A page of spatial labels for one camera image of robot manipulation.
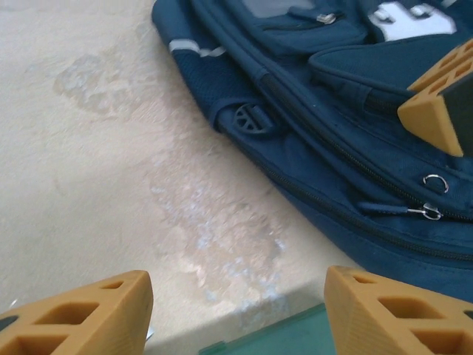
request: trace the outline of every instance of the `d-ring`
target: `d-ring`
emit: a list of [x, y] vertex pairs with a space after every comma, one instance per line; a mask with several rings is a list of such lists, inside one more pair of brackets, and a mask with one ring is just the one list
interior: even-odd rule
[[422, 179], [423, 184], [426, 185], [427, 180], [432, 179], [432, 178], [440, 179], [442, 181], [443, 185], [445, 186], [445, 190], [443, 190], [444, 194], [446, 194], [449, 191], [449, 184], [446, 182], [446, 180], [443, 177], [437, 174], [430, 174], [430, 175], [424, 176]]

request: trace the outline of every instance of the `navy blue backpack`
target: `navy blue backpack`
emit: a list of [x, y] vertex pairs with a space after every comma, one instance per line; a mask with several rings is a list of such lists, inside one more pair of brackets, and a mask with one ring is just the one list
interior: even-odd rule
[[472, 0], [158, 0], [152, 18], [210, 125], [340, 249], [473, 302], [473, 159], [397, 116], [472, 37]]

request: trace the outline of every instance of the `floor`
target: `floor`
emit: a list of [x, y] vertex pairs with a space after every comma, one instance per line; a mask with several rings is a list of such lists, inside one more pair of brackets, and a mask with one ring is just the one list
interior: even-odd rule
[[144, 269], [146, 354], [195, 355], [355, 264], [209, 128], [152, 3], [0, 0], [0, 309]]

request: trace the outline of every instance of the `orange plastic part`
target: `orange plastic part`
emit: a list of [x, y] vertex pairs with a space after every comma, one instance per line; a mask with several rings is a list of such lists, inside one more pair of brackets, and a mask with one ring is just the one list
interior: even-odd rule
[[145, 271], [30, 303], [0, 315], [0, 355], [142, 355], [152, 306]]
[[416, 80], [409, 87], [409, 90], [420, 92], [426, 89], [429, 85], [432, 85], [435, 81], [471, 58], [473, 58], [473, 39], [445, 55], [436, 65]]
[[473, 40], [449, 53], [412, 85], [421, 91], [398, 108], [404, 128], [450, 155], [472, 156], [472, 73]]
[[471, 355], [473, 304], [351, 268], [327, 272], [338, 355]]

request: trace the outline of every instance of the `green plastic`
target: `green plastic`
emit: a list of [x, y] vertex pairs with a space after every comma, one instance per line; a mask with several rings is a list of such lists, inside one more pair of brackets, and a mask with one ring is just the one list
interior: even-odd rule
[[325, 305], [287, 318], [234, 342], [220, 342], [199, 355], [336, 355]]

